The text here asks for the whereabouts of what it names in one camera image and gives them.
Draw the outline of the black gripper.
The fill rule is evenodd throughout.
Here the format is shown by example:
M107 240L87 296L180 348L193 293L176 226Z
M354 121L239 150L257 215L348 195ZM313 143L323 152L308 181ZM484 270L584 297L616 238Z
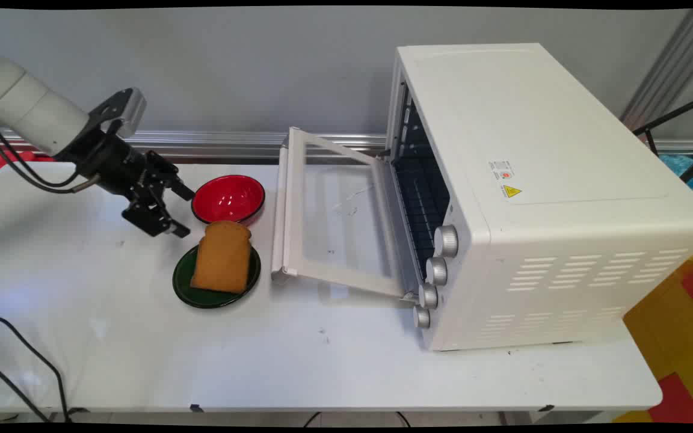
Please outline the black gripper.
M79 175L88 180L98 175L99 188L129 200L122 217L152 238L163 233L186 238L191 233L166 209L164 191L171 189L185 201L193 200L196 193L181 180L178 167L159 153L143 153L117 135L96 128L53 158L75 164ZM147 186L150 183L159 186Z

